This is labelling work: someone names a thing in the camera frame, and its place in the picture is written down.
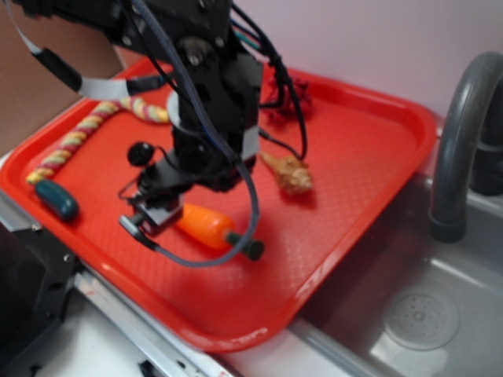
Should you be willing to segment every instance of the striped rope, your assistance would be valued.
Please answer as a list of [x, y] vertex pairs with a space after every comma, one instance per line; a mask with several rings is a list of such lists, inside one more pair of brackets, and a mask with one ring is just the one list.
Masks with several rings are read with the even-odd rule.
[[116, 113], [126, 110], [146, 122], [164, 124], [169, 122], [167, 111], [155, 105], [146, 104], [140, 97], [127, 97], [118, 101], [102, 101], [94, 110], [70, 130], [42, 162], [26, 177], [30, 185], [51, 178], [70, 158], [77, 153], [85, 141]]

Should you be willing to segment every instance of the seashell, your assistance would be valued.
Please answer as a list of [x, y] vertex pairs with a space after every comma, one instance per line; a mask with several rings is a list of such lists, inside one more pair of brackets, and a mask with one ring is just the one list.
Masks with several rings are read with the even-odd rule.
[[313, 180], [305, 162], [295, 156], [277, 158], [266, 152], [260, 152], [259, 155], [274, 172], [278, 186], [287, 194], [304, 194], [313, 188]]

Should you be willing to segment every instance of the faucet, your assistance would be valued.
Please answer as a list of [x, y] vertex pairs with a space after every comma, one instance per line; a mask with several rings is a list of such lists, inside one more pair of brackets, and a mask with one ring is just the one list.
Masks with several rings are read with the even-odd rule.
[[436, 240], [463, 238], [468, 186], [487, 196], [503, 193], [503, 55], [496, 52], [470, 63], [447, 113], [429, 210]]

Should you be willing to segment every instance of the blue-green plastic object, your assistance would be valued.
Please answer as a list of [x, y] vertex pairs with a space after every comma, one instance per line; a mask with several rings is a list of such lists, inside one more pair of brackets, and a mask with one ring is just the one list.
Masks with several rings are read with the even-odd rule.
[[35, 185], [37, 197], [62, 221], [71, 221], [79, 214], [75, 198], [58, 183], [44, 180]]

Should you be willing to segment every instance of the sink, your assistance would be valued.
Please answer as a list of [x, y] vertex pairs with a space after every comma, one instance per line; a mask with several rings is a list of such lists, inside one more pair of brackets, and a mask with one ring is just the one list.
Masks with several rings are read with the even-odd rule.
[[430, 187], [414, 177], [299, 318], [369, 375], [501, 376], [503, 199], [470, 193], [465, 238], [439, 243], [428, 234]]

